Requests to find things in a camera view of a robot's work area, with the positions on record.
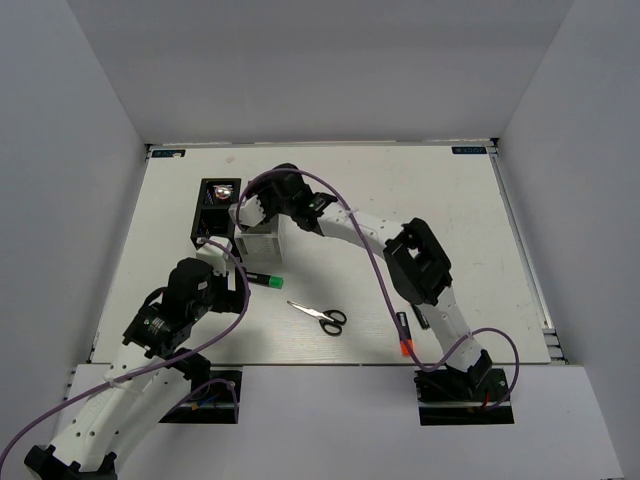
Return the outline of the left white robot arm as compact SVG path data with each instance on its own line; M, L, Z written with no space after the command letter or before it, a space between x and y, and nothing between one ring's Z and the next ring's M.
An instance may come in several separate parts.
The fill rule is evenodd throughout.
M168 283L143 301L102 384L78 396L81 409L24 464L36 479L115 479L128 455L174 408L229 381L213 377L199 348L184 344L208 313L243 316L250 296L241 267L236 277L186 258Z

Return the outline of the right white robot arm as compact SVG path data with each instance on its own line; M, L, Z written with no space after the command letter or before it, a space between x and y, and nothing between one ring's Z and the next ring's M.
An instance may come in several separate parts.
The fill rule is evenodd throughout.
M431 372L445 366L453 390L466 399L486 389L492 360L458 306L451 261L424 220L397 223L359 213L329 183L293 164L278 165L251 180L240 194L235 222L245 229L278 215L303 231L363 248L390 304L377 264L383 260L396 293L425 315L443 350L434 366L419 368Z

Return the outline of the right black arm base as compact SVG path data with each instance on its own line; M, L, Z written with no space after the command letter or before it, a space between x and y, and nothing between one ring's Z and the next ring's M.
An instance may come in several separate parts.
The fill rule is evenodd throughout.
M481 426L515 423L503 369L492 369L473 390L447 370L414 376L421 426Z

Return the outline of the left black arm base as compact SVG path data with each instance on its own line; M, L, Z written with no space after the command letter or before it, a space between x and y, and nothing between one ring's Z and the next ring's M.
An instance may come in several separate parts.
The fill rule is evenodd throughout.
M160 423L233 425L240 414L243 370L241 368L211 369L206 387L191 393L176 405Z

